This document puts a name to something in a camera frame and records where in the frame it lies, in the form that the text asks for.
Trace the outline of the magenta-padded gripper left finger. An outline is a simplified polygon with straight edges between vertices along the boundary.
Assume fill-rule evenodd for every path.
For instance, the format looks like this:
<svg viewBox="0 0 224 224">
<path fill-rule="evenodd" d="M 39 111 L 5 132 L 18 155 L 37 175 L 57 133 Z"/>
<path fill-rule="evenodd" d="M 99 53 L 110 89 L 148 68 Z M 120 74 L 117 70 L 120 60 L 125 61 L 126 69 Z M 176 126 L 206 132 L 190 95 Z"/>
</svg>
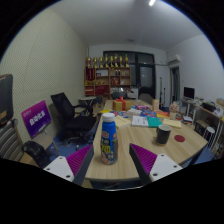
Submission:
<svg viewBox="0 0 224 224">
<path fill-rule="evenodd" d="M 93 156 L 94 147 L 88 145 L 68 157 L 58 156 L 44 170 L 81 186 Z"/>
</svg>

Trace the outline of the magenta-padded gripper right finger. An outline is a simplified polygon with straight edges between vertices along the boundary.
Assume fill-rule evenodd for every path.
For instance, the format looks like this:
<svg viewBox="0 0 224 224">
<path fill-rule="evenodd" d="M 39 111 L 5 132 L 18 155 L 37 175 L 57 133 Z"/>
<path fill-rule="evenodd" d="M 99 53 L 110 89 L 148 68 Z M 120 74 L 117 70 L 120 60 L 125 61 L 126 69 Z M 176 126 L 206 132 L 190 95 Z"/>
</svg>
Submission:
<svg viewBox="0 0 224 224">
<path fill-rule="evenodd" d="M 166 154 L 156 155 L 132 143 L 129 144 L 129 154 L 135 164 L 142 185 L 147 185 L 182 169 Z"/>
</svg>

